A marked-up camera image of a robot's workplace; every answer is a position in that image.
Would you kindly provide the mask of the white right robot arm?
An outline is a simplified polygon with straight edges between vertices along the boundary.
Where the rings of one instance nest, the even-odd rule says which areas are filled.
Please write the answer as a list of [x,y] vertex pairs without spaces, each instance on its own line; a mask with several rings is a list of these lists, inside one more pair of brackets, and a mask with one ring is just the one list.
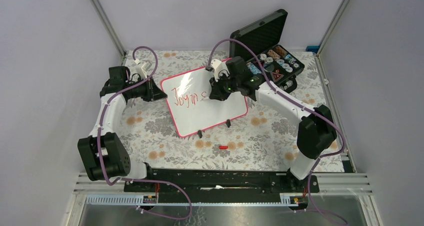
[[205,69],[213,74],[209,80],[211,100],[225,101],[232,93],[239,92],[276,110],[296,126],[299,155],[289,169],[291,175],[286,183],[291,191],[301,191],[322,152],[337,138],[329,108],[313,107],[296,99],[270,81],[265,71],[254,74],[241,57],[227,61],[210,59]]

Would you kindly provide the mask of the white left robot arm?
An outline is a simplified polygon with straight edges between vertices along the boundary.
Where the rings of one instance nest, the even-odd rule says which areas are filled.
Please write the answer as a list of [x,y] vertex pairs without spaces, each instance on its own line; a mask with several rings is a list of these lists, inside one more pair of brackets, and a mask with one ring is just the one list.
[[116,133],[128,100],[141,98],[152,102],[167,97],[148,75],[144,63],[136,66],[137,80],[126,66],[109,68],[109,79],[102,87],[100,112],[95,126],[86,138],[79,139],[77,148],[91,181],[113,180],[128,176],[131,160]]

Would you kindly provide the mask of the pink framed whiteboard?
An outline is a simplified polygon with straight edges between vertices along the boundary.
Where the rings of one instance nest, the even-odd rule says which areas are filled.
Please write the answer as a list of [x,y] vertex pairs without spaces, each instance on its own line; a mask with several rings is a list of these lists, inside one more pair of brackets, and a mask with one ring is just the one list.
[[210,95],[210,78],[214,78],[213,73],[200,67],[160,82],[179,137],[185,138],[247,115],[247,99],[239,92],[230,94],[225,101],[202,101]]

